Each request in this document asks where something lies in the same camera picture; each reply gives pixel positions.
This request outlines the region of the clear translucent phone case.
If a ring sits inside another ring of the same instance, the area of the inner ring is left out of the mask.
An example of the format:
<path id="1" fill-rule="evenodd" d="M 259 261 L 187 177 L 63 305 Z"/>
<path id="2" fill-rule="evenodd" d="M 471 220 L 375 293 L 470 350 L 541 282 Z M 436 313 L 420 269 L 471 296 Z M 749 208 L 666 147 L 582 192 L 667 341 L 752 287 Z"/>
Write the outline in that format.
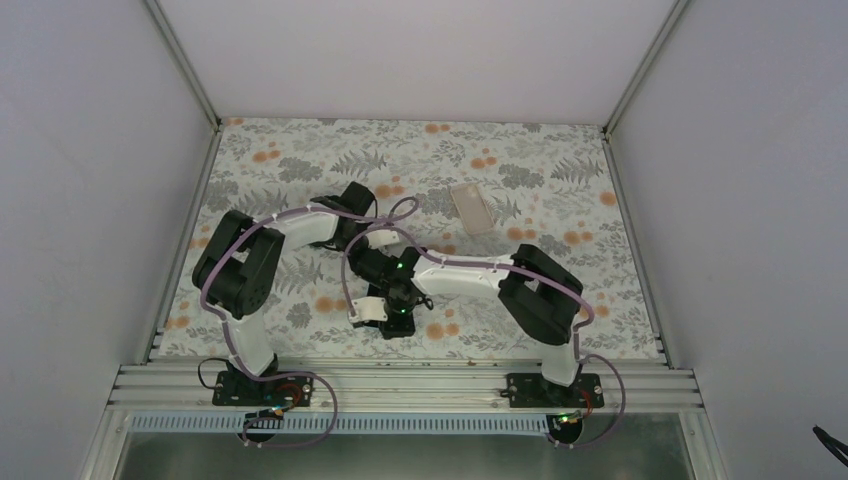
<path id="1" fill-rule="evenodd" d="M 492 213 L 476 183 L 453 186 L 450 195 L 463 228 L 469 235 L 480 235 L 494 229 Z"/>

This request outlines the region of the black phone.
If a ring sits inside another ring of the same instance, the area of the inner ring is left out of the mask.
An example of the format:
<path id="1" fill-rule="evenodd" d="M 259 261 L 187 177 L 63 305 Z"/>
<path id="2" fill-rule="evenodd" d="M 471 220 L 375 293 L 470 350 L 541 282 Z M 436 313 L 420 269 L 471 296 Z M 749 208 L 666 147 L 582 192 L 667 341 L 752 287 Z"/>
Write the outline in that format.
<path id="1" fill-rule="evenodd" d="M 379 323 L 378 330 L 384 340 L 411 337 L 416 333 L 414 315 L 411 310 L 391 313 L 385 321 Z"/>

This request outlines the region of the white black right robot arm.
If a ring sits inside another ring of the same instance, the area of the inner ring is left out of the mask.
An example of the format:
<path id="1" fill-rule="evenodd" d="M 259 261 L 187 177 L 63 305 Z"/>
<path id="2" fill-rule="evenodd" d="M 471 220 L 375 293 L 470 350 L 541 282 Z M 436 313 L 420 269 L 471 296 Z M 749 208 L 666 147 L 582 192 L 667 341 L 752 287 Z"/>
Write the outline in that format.
<path id="1" fill-rule="evenodd" d="M 415 309 L 432 308 L 437 296 L 495 301 L 541 344 L 544 399 L 565 407 L 578 397 L 581 368 L 572 322 L 582 307 L 584 286 L 539 248 L 522 244 L 511 255 L 472 257 L 415 247 L 392 256 L 362 247 L 345 258 L 368 284 L 366 296 L 348 301 L 353 326 L 376 328 L 386 340 L 405 338 L 415 332 Z"/>

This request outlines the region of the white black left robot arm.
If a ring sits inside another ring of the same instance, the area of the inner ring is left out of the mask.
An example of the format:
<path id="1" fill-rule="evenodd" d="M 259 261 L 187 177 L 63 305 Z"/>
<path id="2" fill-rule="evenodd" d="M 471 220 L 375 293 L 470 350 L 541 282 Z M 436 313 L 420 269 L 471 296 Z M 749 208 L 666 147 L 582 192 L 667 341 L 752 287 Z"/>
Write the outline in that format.
<path id="1" fill-rule="evenodd" d="M 230 369 L 239 392 L 255 405 L 278 391 L 277 355 L 262 318 L 280 257 L 302 247 L 339 250 L 376 217 L 377 200 L 350 183 L 340 195 L 256 219 L 239 210 L 223 215 L 192 273 L 200 307 L 221 321 Z"/>

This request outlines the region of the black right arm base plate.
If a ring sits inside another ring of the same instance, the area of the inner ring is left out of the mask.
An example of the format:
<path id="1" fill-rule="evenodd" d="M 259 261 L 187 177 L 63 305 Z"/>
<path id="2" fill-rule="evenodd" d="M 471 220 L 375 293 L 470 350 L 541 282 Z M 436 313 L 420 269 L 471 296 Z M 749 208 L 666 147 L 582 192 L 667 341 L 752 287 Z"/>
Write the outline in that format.
<path id="1" fill-rule="evenodd" d="M 540 373 L 512 373 L 500 396 L 511 408 L 601 408 L 603 388 L 597 374 L 581 373 L 570 386 L 552 383 Z"/>

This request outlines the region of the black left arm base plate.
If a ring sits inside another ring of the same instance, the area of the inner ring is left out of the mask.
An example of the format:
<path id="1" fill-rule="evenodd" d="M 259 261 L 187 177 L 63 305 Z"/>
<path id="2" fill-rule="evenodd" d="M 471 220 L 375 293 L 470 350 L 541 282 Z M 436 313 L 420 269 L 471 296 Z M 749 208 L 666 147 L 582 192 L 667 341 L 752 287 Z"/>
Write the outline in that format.
<path id="1" fill-rule="evenodd" d="M 211 403 L 215 406 L 260 408 L 308 407 L 314 380 L 308 377 L 285 376 L 269 382 L 256 382 L 240 371 L 218 373 Z"/>

